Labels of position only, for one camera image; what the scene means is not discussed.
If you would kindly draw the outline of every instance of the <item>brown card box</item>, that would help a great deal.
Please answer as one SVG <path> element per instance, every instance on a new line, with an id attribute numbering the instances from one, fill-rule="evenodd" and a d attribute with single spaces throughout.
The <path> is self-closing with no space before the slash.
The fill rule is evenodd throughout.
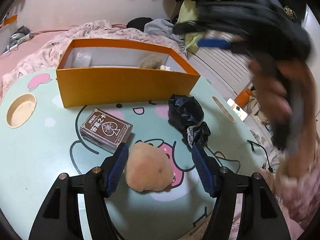
<path id="1" fill-rule="evenodd" d="M 127 142 L 133 125 L 100 109 L 95 109 L 80 127 L 83 138 L 114 153 L 122 142 Z"/>

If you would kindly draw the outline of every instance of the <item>orange box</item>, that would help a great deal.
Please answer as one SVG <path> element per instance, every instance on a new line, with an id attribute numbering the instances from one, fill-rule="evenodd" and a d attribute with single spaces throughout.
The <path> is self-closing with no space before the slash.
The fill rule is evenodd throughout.
<path id="1" fill-rule="evenodd" d="M 76 64 L 78 55 L 86 60 Z M 150 55 L 172 71 L 138 68 Z M 172 94 L 189 95 L 199 77 L 173 49 L 129 40 L 73 40 L 57 68 L 64 107 L 168 100 Z"/>

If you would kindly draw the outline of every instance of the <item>metal screw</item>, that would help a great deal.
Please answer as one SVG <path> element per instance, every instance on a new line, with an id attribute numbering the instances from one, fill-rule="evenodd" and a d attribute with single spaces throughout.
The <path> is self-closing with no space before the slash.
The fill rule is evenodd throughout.
<path id="1" fill-rule="evenodd" d="M 61 173 L 59 175 L 59 179 L 65 179 L 67 177 L 67 174 L 66 173 Z"/>
<path id="2" fill-rule="evenodd" d="M 255 173 L 253 174 L 253 176 L 254 176 L 255 179 L 261 179 L 261 174 L 258 173 L 258 172 L 255 172 Z"/>
<path id="3" fill-rule="evenodd" d="M 227 167 L 225 167 L 225 166 L 222 166 L 222 167 L 220 167 L 220 171 L 222 173 L 227 173 L 229 171 L 229 169 Z"/>
<path id="4" fill-rule="evenodd" d="M 92 172 L 93 173 L 99 173 L 101 171 L 101 168 L 100 167 L 94 167 L 93 169 L 92 169 Z"/>

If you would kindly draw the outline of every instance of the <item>white louvered panel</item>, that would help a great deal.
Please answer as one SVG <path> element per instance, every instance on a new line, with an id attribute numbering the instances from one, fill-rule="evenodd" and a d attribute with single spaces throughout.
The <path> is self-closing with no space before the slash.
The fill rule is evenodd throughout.
<path id="1" fill-rule="evenodd" d="M 206 38 L 222 38 L 231 41 L 235 37 L 230 33 L 209 31 Z M 218 73 L 238 94 L 250 82 L 248 63 L 250 59 L 245 55 L 232 54 L 229 50 L 219 48 L 199 48 L 196 55 Z"/>

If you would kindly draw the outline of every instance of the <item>cartoon table top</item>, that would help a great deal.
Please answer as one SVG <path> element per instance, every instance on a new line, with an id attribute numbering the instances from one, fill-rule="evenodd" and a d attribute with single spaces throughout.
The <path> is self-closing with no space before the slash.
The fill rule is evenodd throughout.
<path id="1" fill-rule="evenodd" d="M 36 109 L 21 127 L 10 129 L 6 112 L 24 93 L 37 98 Z M 224 101 L 214 88 L 200 78 L 191 92 L 204 110 L 204 120 L 212 135 L 208 147 L 221 151 L 224 166 L 251 175 L 262 165 L 262 152 L 252 152 L 247 139 L 254 140 L 248 128 L 232 113 L 232 124 L 212 100 Z M 12 85 L 0 105 L 0 207 L 23 240 L 28 239 L 37 212 L 60 173 L 70 176 L 99 166 L 110 153 L 82 140 L 80 125 L 95 109 L 106 110 L 129 123 L 133 130 L 129 147 L 136 141 L 162 148 L 172 160 L 176 173 L 169 192 L 138 193 L 122 177 L 118 190 L 106 199 L 111 219 L 127 240 L 176 240 L 212 211 L 214 199 L 204 192 L 182 135 L 168 124 L 167 102 L 142 102 L 63 108 L 55 69 L 23 76 Z M 79 196 L 84 239 L 91 239 L 85 215 L 84 198 Z"/>

